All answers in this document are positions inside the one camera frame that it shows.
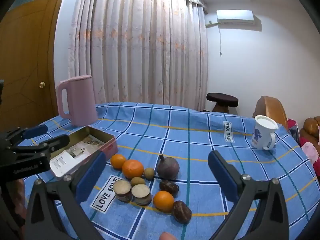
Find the fingertip at bottom edge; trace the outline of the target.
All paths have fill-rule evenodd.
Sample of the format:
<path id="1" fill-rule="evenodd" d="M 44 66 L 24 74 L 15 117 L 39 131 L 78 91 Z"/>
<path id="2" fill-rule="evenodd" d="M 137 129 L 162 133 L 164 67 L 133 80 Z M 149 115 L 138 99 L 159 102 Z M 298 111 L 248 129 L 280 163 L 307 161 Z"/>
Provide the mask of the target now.
<path id="1" fill-rule="evenodd" d="M 177 240 L 177 238 L 168 232 L 163 232 L 160 235 L 159 240 Z"/>

